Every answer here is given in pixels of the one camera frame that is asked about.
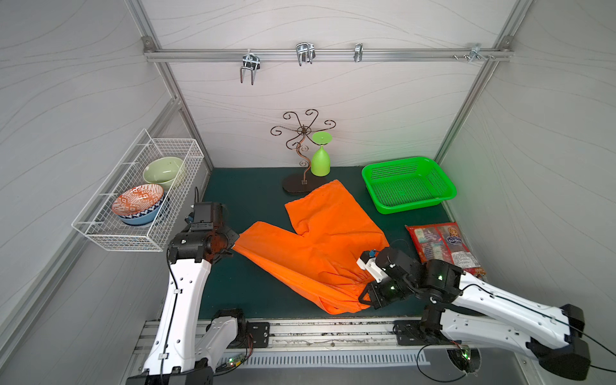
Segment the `orange shorts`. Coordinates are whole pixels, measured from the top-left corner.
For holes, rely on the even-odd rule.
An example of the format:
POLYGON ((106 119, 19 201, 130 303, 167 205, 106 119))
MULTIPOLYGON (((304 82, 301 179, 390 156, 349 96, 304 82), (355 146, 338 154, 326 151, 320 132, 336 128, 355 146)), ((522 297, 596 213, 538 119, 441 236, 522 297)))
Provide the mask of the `orange shorts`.
POLYGON ((374 279, 357 261, 365 251, 388 247, 384 232, 338 180, 285 208, 292 231, 256 222, 234 251, 328 314, 367 309, 359 297, 374 279))

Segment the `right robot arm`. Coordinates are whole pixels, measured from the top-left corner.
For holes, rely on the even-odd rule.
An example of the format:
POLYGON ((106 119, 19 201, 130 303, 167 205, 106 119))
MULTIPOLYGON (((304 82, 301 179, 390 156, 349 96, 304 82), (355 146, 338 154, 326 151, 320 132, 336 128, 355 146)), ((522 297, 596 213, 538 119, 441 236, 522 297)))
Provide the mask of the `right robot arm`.
POLYGON ((583 310, 534 303, 494 287, 452 263, 425 263, 396 248, 368 250, 357 261, 373 277, 359 302, 375 309, 415 297, 426 302, 418 321, 397 321, 399 344, 451 343, 450 360, 463 372, 477 364, 467 343, 513 351, 535 359, 561 378, 586 379, 590 348, 583 338, 583 310))

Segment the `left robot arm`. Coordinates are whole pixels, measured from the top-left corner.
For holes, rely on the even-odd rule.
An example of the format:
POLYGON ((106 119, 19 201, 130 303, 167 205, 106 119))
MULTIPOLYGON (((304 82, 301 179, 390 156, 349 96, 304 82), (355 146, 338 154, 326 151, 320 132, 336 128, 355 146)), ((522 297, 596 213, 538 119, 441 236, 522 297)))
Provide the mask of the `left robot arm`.
POLYGON ((226 348, 242 333, 242 316, 225 312, 205 333, 197 357, 197 320, 214 263, 229 255, 239 236, 229 226, 194 225, 177 234, 166 252, 168 291, 155 341, 139 375, 127 384, 211 384, 226 348))

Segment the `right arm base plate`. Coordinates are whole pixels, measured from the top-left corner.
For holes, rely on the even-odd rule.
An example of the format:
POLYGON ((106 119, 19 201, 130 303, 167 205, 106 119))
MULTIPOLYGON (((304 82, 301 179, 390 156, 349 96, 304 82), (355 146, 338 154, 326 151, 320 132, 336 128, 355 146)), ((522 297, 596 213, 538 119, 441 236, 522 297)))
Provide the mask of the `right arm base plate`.
POLYGON ((392 332, 399 346, 424 346, 432 343, 424 320, 396 320, 392 332))

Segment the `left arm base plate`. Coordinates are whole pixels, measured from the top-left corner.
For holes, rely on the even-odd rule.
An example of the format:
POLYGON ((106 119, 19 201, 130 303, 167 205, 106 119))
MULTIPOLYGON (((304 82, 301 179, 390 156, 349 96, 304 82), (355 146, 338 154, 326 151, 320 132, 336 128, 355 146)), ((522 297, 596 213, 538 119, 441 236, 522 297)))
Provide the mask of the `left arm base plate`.
POLYGON ((267 348, 270 342, 269 322, 243 321, 238 326, 237 337, 233 342, 236 348, 267 348))

